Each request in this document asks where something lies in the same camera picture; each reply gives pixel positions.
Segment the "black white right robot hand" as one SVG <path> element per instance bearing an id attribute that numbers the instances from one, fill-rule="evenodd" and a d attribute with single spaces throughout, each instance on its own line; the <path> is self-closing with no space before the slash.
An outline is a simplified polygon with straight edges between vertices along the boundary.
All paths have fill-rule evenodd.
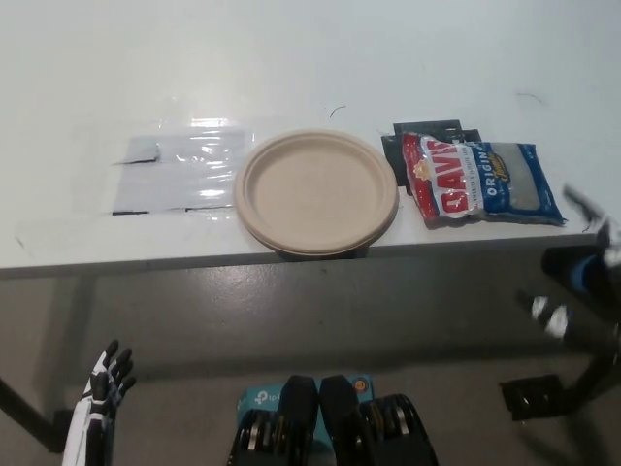
<path id="1" fill-rule="evenodd" d="M 545 275 L 588 308 L 578 313 L 568 304 L 522 289 L 516 300 L 531 320 L 566 346 L 600 355 L 620 352 L 620 223 L 571 186 L 563 194 L 596 228 L 595 243 L 547 249 Z"/>

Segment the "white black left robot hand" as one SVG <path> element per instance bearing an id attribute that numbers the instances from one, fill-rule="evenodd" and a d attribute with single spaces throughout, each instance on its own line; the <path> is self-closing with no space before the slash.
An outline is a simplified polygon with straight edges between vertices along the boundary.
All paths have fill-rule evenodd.
<path id="1" fill-rule="evenodd" d="M 112 465 L 118 409 L 136 379 L 130 376 L 132 350 L 116 354 L 113 340 L 93 366 L 76 404 L 62 457 L 63 466 Z"/>

